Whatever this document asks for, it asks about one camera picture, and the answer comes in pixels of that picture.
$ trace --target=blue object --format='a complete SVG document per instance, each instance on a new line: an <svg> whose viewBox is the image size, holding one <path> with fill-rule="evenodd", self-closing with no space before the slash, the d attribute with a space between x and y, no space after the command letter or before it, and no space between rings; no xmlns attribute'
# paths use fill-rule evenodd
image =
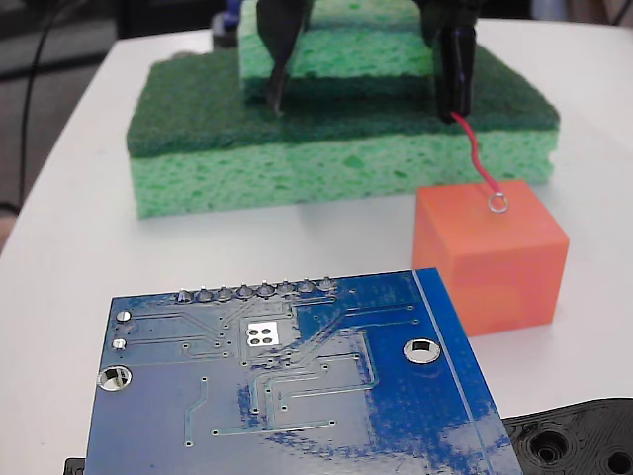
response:
<svg viewBox="0 0 633 475"><path fill-rule="evenodd" d="M86 475L521 473L435 270L117 298L100 370Z"/></svg>
<svg viewBox="0 0 633 475"><path fill-rule="evenodd" d="M234 30L239 25L239 13L242 0L228 0L228 10L224 13L226 30Z"/></svg>

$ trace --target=stacked sponge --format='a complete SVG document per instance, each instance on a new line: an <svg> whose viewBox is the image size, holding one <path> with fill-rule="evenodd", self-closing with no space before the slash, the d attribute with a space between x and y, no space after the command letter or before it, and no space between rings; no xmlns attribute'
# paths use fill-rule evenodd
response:
<svg viewBox="0 0 633 475"><path fill-rule="evenodd" d="M282 117L261 99L272 61L254 0L243 4L239 41L239 55L218 50L152 68L128 135L141 217L479 179L468 140L435 117L431 54L411 0L317 0ZM547 179L558 114L483 48L473 109L494 175Z"/></svg>

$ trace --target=orange block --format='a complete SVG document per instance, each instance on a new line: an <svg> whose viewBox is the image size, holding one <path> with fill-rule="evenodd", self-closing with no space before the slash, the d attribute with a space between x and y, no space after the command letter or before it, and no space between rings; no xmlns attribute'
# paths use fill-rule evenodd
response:
<svg viewBox="0 0 633 475"><path fill-rule="evenodd" d="M439 270L468 336L554 319L570 240L526 183L501 188L500 215L485 184L417 191L413 268Z"/></svg>

